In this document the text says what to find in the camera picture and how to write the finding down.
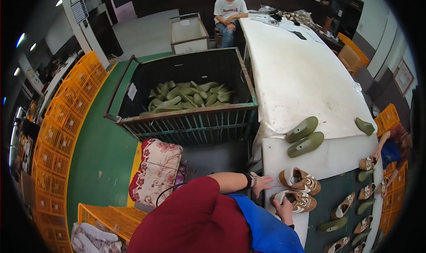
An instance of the sneaker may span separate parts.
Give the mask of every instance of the sneaker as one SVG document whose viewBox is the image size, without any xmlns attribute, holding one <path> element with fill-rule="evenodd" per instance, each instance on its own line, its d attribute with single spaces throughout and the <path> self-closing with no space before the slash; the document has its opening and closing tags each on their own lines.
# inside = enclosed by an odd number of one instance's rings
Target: sneaker
<svg viewBox="0 0 426 253">
<path fill-rule="evenodd" d="M 370 223 L 373 220 L 373 216 L 365 217 L 355 228 L 354 234 L 359 234 L 364 232 L 365 229 L 370 227 Z"/>
<path fill-rule="evenodd" d="M 349 236 L 343 237 L 342 239 L 338 240 L 336 243 L 326 246 L 324 249 L 324 253 L 335 253 L 341 250 L 345 245 L 349 243 L 350 239 L 351 238 Z"/>
<path fill-rule="evenodd" d="M 315 209 L 317 206 L 317 201 L 315 198 L 309 196 L 307 193 L 291 190 L 285 190 L 280 193 L 273 194 L 269 201 L 273 206 L 274 199 L 282 204 L 285 198 L 293 204 L 293 213 L 307 213 Z"/>
<path fill-rule="evenodd" d="M 362 199 L 367 199 L 371 197 L 375 189 L 376 189 L 376 184 L 371 183 L 367 185 L 366 187 L 362 188 L 361 191 L 359 192 L 358 199 L 362 200 Z"/>
<path fill-rule="evenodd" d="M 355 192 L 352 192 L 345 198 L 345 200 L 340 203 L 340 205 L 331 213 L 331 218 L 333 220 L 342 218 L 348 212 L 349 208 L 354 202 Z"/>
<path fill-rule="evenodd" d="M 321 190 L 318 180 L 296 167 L 280 172 L 279 179 L 284 186 L 312 196 Z"/>
<path fill-rule="evenodd" d="M 386 187 L 388 187 L 389 184 L 389 178 L 385 178 L 380 183 L 379 187 L 377 188 L 377 193 L 381 194 L 382 192 L 386 191 Z"/>
<path fill-rule="evenodd" d="M 362 242 L 361 244 L 357 245 L 357 247 L 352 250 L 350 253 L 361 253 L 365 248 L 365 242 Z"/>
<path fill-rule="evenodd" d="M 364 171 L 369 171 L 373 169 L 376 163 L 377 163 L 377 160 L 374 159 L 372 156 L 366 157 L 365 159 L 362 159 L 359 161 L 359 168 Z"/>
</svg>

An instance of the fluorescent light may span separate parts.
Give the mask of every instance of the fluorescent light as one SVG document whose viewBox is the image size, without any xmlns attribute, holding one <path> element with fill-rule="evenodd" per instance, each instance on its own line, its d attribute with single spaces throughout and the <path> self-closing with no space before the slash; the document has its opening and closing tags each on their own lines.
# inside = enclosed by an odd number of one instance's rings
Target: fluorescent light
<svg viewBox="0 0 426 253">
<path fill-rule="evenodd" d="M 18 40 L 18 43 L 16 43 L 16 47 L 18 47 L 18 46 L 19 46 L 19 44 L 21 43 L 21 41 L 23 41 L 23 40 L 24 40 L 24 37 L 25 37 L 25 33 L 22 33 L 21 37 L 20 37 L 20 38 L 19 38 L 19 40 Z"/>
</svg>

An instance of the cable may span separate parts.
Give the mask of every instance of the cable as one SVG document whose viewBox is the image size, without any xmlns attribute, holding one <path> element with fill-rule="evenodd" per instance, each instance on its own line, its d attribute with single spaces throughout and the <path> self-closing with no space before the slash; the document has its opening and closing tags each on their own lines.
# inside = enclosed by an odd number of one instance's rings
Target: cable
<svg viewBox="0 0 426 253">
<path fill-rule="evenodd" d="M 183 184 L 187 184 L 187 182 L 186 182 L 186 183 L 180 183 L 180 184 L 177 184 L 177 185 L 171 186 L 171 187 L 167 188 L 166 190 L 164 190 L 163 192 L 161 192 L 161 194 L 160 194 L 160 195 L 158 196 L 158 198 L 157 198 L 157 201 L 156 201 L 156 207 L 158 207 L 158 200 L 160 199 L 160 197 L 162 196 L 162 194 L 164 194 L 166 191 L 168 191 L 168 190 L 172 189 L 173 187 L 182 186 Z"/>
</svg>

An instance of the jeans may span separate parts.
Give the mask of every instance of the jeans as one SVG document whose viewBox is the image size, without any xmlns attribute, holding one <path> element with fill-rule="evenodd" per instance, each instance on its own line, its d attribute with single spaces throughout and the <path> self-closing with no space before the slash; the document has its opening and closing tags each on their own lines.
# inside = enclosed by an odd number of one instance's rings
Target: jeans
<svg viewBox="0 0 426 253">
<path fill-rule="evenodd" d="M 228 29 L 224 24 L 217 23 L 216 24 L 217 29 L 219 29 L 220 34 L 222 35 L 222 48 L 229 48 L 233 47 L 234 45 L 234 31 Z"/>
</svg>

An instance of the sign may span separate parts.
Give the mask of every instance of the sign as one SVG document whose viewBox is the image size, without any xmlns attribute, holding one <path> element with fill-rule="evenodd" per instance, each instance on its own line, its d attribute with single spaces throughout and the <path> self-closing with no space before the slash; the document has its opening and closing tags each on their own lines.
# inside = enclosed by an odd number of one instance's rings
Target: sign
<svg viewBox="0 0 426 253">
<path fill-rule="evenodd" d="M 414 76 L 404 61 L 402 61 L 401 67 L 394 74 L 394 81 L 401 95 L 404 97 L 414 81 Z"/>
<path fill-rule="evenodd" d="M 89 16 L 83 0 L 77 0 L 71 3 L 71 10 L 78 24 L 87 19 Z"/>
</svg>

